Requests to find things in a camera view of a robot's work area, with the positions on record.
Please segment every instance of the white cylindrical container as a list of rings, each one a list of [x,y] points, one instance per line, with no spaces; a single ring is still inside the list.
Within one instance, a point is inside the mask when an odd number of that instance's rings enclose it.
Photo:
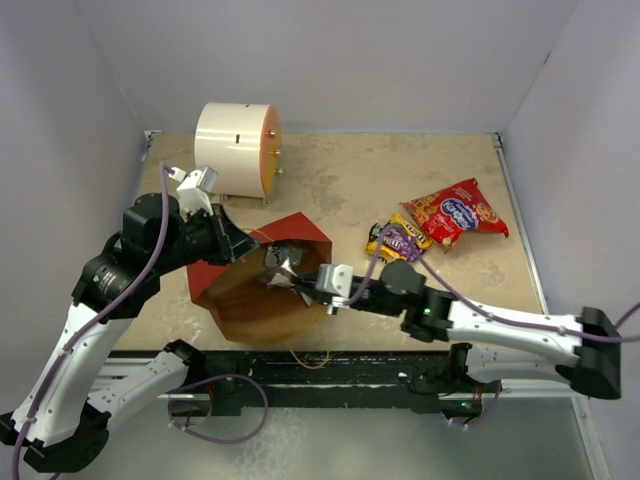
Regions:
[[[281,138],[280,117],[271,105],[208,103],[196,129],[196,165],[218,172],[215,193],[267,198]]]

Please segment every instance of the brown paper bag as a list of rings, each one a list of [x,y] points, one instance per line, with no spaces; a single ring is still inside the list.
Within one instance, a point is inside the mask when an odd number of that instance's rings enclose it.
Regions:
[[[331,241],[298,212],[255,231],[261,246],[236,263],[215,267],[197,262],[187,267],[191,301],[206,308],[227,340],[250,345],[276,345],[316,327],[326,307],[307,306],[293,290],[268,289],[259,278],[267,270],[265,256],[272,241],[302,246],[300,273],[331,263]]]

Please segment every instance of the tabletop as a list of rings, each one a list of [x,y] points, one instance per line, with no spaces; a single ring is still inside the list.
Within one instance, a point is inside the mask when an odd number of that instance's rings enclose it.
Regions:
[[[195,167],[193,135],[158,134],[147,157],[138,194],[160,191],[158,165]],[[284,134],[275,191],[268,205],[261,199],[230,197],[227,213],[240,227],[256,229],[303,212],[333,242],[333,263],[355,267],[363,275],[369,229],[384,224],[399,202],[428,195],[475,177],[510,236],[464,233],[448,253],[432,245],[424,258],[461,293],[484,304],[539,312],[536,291],[518,232],[505,179],[489,135],[426,134]],[[177,184],[170,181],[175,195]],[[416,269],[426,274],[421,265]],[[376,274],[381,265],[376,266]],[[428,284],[438,286],[434,279]],[[207,310],[191,303],[186,269],[165,275],[122,336],[116,350],[161,350],[183,339],[201,350],[246,349],[227,341]],[[399,329],[400,320],[345,310],[321,324],[330,350],[439,350]],[[324,348],[317,331],[291,341],[299,350]],[[269,347],[273,350],[286,346]]]

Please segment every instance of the wire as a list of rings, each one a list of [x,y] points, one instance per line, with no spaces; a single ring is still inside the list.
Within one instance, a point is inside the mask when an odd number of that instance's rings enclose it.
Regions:
[[[320,333],[320,336],[322,337],[322,343],[324,343],[325,347],[327,348],[327,353],[324,356],[324,359],[318,365],[309,365],[308,363],[304,363],[302,360],[300,360],[300,358],[298,358],[298,355],[296,355],[296,352],[293,351],[291,344],[289,343],[286,344],[287,348],[289,349],[289,352],[291,353],[295,361],[298,362],[298,365],[306,368],[307,370],[320,370],[321,368],[324,368],[327,365],[327,363],[329,363],[329,360],[331,359],[331,351],[329,350],[329,343],[327,342],[327,337],[324,336],[324,333],[322,333],[322,330],[320,329],[318,329],[318,333]]]
[[[626,321],[629,320],[633,316],[633,314],[638,311],[638,309],[640,309],[640,302],[636,303],[633,307],[627,310],[627,312],[622,315],[622,317],[620,317],[620,320],[616,322],[615,327],[620,328],[622,325],[624,325]]]
[[[456,422],[453,420],[453,418],[445,417],[444,414],[442,414],[442,416],[445,418],[445,420],[450,426],[460,427],[464,430],[467,430],[472,427],[477,427],[481,423],[485,422],[489,417],[489,415],[495,410],[496,405],[498,404],[498,398],[500,397],[501,393],[502,393],[502,382],[500,382],[500,384],[498,385],[498,390],[496,390],[496,394],[493,396],[493,399],[491,400],[491,403],[487,407],[486,411],[484,411],[479,417],[475,417],[476,418],[475,421],[473,420],[474,417],[469,417],[464,422]]]
[[[194,430],[191,430],[190,428],[187,428],[186,425],[182,425],[180,423],[178,423],[175,419],[175,416],[173,415],[173,413],[171,412],[171,405],[168,405],[167,408],[167,413],[169,414],[169,420],[171,420],[171,425],[173,425],[174,427],[176,427],[179,430],[182,430],[184,433],[187,433],[193,437],[199,438],[200,440],[205,440],[207,442],[211,442],[211,443],[218,443],[218,444],[223,444],[223,445],[233,445],[236,443],[242,443],[242,442],[246,442],[247,440],[255,437],[260,430],[262,430],[262,427],[264,427],[264,424],[267,421],[267,416],[269,414],[269,400],[267,399],[267,394],[265,393],[264,389],[260,386],[260,384],[258,382],[256,382],[253,378],[251,377],[247,377],[246,375],[240,375],[239,373],[228,373],[226,375],[216,375],[215,377],[210,377],[207,378],[205,380],[201,380],[199,382],[195,382],[192,383],[191,385],[185,385],[182,386],[180,388],[176,388],[175,390],[171,390],[171,393],[178,393],[178,392],[182,392],[184,390],[188,390],[191,388],[196,388],[199,387],[201,385],[207,385],[207,384],[211,384],[213,382],[218,382],[220,380],[226,380],[228,378],[238,378],[240,380],[244,380],[246,382],[249,382],[251,385],[253,385],[254,387],[256,387],[256,390],[258,390],[258,392],[260,393],[260,396],[262,397],[262,401],[264,403],[264,413],[262,415],[262,419],[260,420],[260,423],[258,424],[258,426],[253,429],[251,432],[247,433],[246,435],[243,435],[242,437],[239,438],[230,438],[230,439],[226,439],[226,438],[216,438],[216,437],[210,437],[207,435],[203,435],[202,433],[196,432]]]
[[[111,303],[109,303],[106,307],[104,307],[95,317],[93,317],[89,322],[87,322],[83,327],[81,327],[73,336],[64,344],[62,350],[63,353],[55,359],[51,368],[44,376],[40,387],[38,388],[34,398],[31,402],[31,407],[27,412],[27,421],[23,424],[20,432],[18,433],[18,438],[16,439],[15,446],[13,448],[13,455],[11,457],[11,473],[13,480],[20,480],[20,449],[22,448],[24,441],[27,438],[29,433],[29,428],[31,427],[31,423],[35,422],[35,414],[44,399],[44,396],[47,394],[53,381],[60,370],[60,367],[64,363],[65,359],[68,355],[65,353],[71,353],[75,345],[78,341],[93,327],[95,327],[100,321],[104,320],[109,316],[118,306],[122,304],[123,301],[127,299],[144,281],[147,275],[153,269],[158,257],[160,256],[160,252],[162,251],[162,247],[164,246],[164,241],[167,236],[167,228],[169,225],[169,190],[167,188],[167,177],[166,172],[171,172],[172,169],[167,168],[164,163],[160,164],[160,183],[162,185],[162,219],[160,221],[160,232],[158,233],[158,240],[156,242],[156,246],[147,261],[147,264],[144,266],[142,271],[138,274],[138,276],[131,282],[131,284],[120,293]],[[55,480],[58,478],[60,474],[55,474],[51,477],[50,480]]]
[[[271,243],[275,242],[275,240],[273,238],[271,238],[269,235],[267,235],[266,233],[264,233],[262,230],[260,230],[259,228],[245,228],[244,229],[245,232],[256,232],[259,235],[262,235],[264,238],[266,238],[267,240],[269,240]]]
[[[382,242],[383,242],[384,238],[387,236],[387,233],[389,233],[389,231],[391,230],[392,227],[393,227],[392,224],[388,224],[382,229],[382,232],[380,232],[380,236],[378,237],[378,241],[377,241],[377,245],[376,245],[376,251],[374,252],[373,257],[371,258],[371,260],[369,262],[369,267],[367,268],[367,272],[366,272],[364,278],[362,279],[362,282],[360,283],[360,285],[358,286],[358,288],[354,292],[354,294],[344,302],[345,305],[352,305],[356,300],[358,300],[364,294],[364,292],[365,292],[365,290],[367,288],[367,285],[371,281],[371,276],[373,275],[373,269],[375,267],[375,263],[378,260],[378,257],[380,256],[380,248],[382,247]],[[458,290],[456,290],[452,285],[450,285],[449,282],[447,282],[444,278],[442,278],[440,275],[438,275],[438,273],[435,271],[435,269],[431,265],[429,265],[429,263],[422,257],[420,251],[416,248],[416,246],[413,244],[413,242],[411,241],[411,238],[408,235],[405,235],[403,232],[399,232],[399,231],[397,233],[400,233],[400,235],[403,235],[407,239],[409,245],[411,246],[411,248],[413,248],[414,252],[416,253],[416,255],[418,257],[418,261],[422,264],[422,266],[427,270],[427,272],[429,272],[429,274],[433,278],[435,278],[446,290],[451,292],[451,294],[460,303],[464,304],[470,310],[474,311],[475,313],[477,313],[479,315],[482,315],[483,317],[487,318],[488,320],[495,321],[495,322],[498,322],[498,323],[502,323],[504,325],[509,325],[511,327],[530,328],[532,330],[542,330],[542,331],[546,331],[546,332],[558,333],[560,335],[571,335],[571,336],[574,336],[574,337],[582,338],[583,340],[590,340],[590,341],[593,341],[593,342],[601,342],[601,343],[635,343],[635,342],[640,342],[640,334],[630,335],[628,337],[622,337],[622,336],[605,337],[603,335],[594,335],[592,333],[585,333],[585,332],[580,332],[578,330],[572,330],[570,328],[565,328],[563,326],[553,327],[553,326],[550,326],[550,325],[541,325],[541,324],[531,323],[531,322],[521,322],[521,321],[516,321],[516,320],[510,320],[508,318],[504,318],[504,317],[501,317],[499,315],[495,315],[494,313],[487,312],[486,310],[483,310],[478,305],[473,303],[467,297],[462,295],[460,292],[458,292]],[[633,315],[638,309],[640,309],[640,303],[634,305],[631,309],[629,309],[629,311],[627,311],[627,313],[625,313],[615,323],[616,327],[624,324],[631,317],[631,315]]]

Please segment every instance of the gray wall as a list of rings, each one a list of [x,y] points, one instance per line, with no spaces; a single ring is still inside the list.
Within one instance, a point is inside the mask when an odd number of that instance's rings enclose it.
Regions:
[[[581,0],[506,135],[506,158],[549,305],[638,301],[640,4]],[[623,334],[638,332],[636,316]],[[624,398],[593,402],[616,478],[640,471],[640,348]]]
[[[78,0],[146,129],[207,101],[289,131],[507,127],[577,0]]]
[[[73,0],[0,5],[0,112],[6,412],[52,351],[84,262],[118,227],[144,135]],[[2,478],[9,455],[0,448]]]

